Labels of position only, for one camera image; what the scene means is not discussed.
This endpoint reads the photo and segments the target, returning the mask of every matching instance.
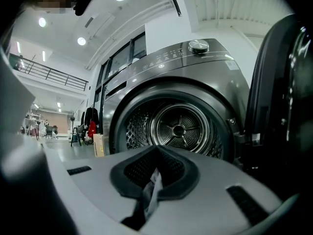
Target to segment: white wall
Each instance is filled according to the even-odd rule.
[[[247,36],[257,49],[260,49],[264,40],[263,36]]]
[[[51,81],[47,81],[29,74],[25,74],[20,71],[13,70],[14,75],[25,85],[33,86],[39,89],[68,95],[71,97],[75,97],[81,100],[84,100],[88,96],[88,88],[89,84],[86,85],[85,91],[76,90],[74,88],[60,85]]]
[[[238,63],[248,84],[251,84],[257,51],[231,27],[208,28],[191,32],[188,17],[176,11],[167,13],[145,24],[147,53],[193,39],[217,39]]]
[[[79,62],[73,62],[56,52],[53,52],[46,62],[38,63],[90,82],[92,74],[90,70],[85,69]]]

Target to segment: metal railing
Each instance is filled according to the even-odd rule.
[[[85,91],[88,81],[49,68],[34,61],[10,53],[9,62],[13,69],[44,80]]]

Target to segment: washing machine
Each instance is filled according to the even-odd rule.
[[[160,49],[105,86],[105,153],[154,144],[231,161],[248,94],[239,66],[218,40]]]

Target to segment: stainless steel drum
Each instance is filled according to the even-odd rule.
[[[154,100],[137,107],[127,120],[129,150],[146,145],[169,145],[219,158],[223,146],[210,118],[186,102]]]

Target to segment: white ceiling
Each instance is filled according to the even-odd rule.
[[[53,14],[27,9],[17,19],[12,35],[79,62],[81,68],[88,64],[102,43],[122,24],[160,1],[93,0],[80,17],[75,16],[73,10],[65,14]],[[40,17],[47,21],[44,28],[38,24]],[[86,28],[91,17],[93,20]],[[87,44],[78,45],[78,37],[84,37]]]
[[[84,100],[71,97],[64,94],[43,90],[37,87],[25,85],[27,89],[35,96],[34,103],[40,107],[40,110],[58,112],[57,102],[61,104],[62,113],[75,112]]]
[[[234,25],[254,37],[264,36],[292,13],[284,0],[184,0],[194,31],[212,25]]]
[[[20,51],[18,51],[18,45],[17,42],[20,43]],[[11,38],[11,48],[10,48],[10,53],[20,56],[23,55],[24,58],[37,62],[37,63],[42,63],[43,65],[45,64],[43,62],[43,51],[45,51],[45,61],[49,59],[49,57],[52,54],[52,50],[42,47],[33,43],[29,43],[25,41],[24,39],[18,39],[18,38]]]

